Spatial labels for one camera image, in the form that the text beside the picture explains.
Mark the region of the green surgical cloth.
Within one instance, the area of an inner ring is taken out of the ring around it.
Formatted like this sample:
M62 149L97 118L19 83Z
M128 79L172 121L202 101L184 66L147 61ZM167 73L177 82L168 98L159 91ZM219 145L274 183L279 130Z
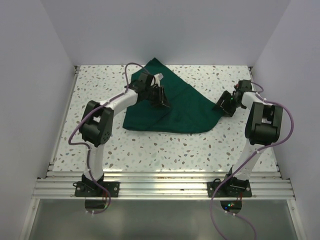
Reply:
M160 83L171 105L156 108L143 100L126 109L122 127L129 131L200 134L212 130L222 114L214 111L215 103L178 77L158 59L145 66L152 75L161 73Z

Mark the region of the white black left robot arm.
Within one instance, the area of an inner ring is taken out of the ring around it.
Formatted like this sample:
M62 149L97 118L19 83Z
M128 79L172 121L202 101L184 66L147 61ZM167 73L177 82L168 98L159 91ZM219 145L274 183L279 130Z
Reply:
M101 182L104 176L103 154L105 144L112 135L114 117L144 100L156 108L170 106L164 87L158 84L132 87L108 100L88 102L79 132L88 148L83 175L89 180L86 190L92 196L99 196L104 190Z

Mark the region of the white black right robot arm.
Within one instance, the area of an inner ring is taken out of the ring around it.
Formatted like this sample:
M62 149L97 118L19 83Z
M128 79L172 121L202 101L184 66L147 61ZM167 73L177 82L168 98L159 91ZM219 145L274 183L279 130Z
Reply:
M232 117L238 108L249 110L249 115L244 129L245 146L237 163L229 170L228 180L222 185L223 192L231 197L249 182L265 149L278 141L283 117L281 106L268 103L253 91L224 91L213 110L224 117Z

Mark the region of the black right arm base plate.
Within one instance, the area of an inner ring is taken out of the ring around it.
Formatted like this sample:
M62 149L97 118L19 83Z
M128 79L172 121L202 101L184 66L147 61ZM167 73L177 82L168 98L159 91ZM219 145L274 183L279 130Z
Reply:
M216 181L209 181L206 183L207 194L209 198L211 198L212 196L214 196L214 198L250 198L253 196L251 185L249 182L245 184L244 188L224 184L214 194L216 188L220 185L220 183L220 179L218 178L216 179Z

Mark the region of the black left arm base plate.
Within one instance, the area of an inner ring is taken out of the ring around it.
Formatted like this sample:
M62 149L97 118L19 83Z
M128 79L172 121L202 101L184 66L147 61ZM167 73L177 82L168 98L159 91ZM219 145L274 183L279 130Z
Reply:
M106 197L107 194L96 184L93 186L87 186L83 182L78 181L72 184L75 187L75 197ZM111 198L117 198L119 196L120 190L120 182L118 181L104 181L101 183L102 187L104 187L109 192L109 196Z

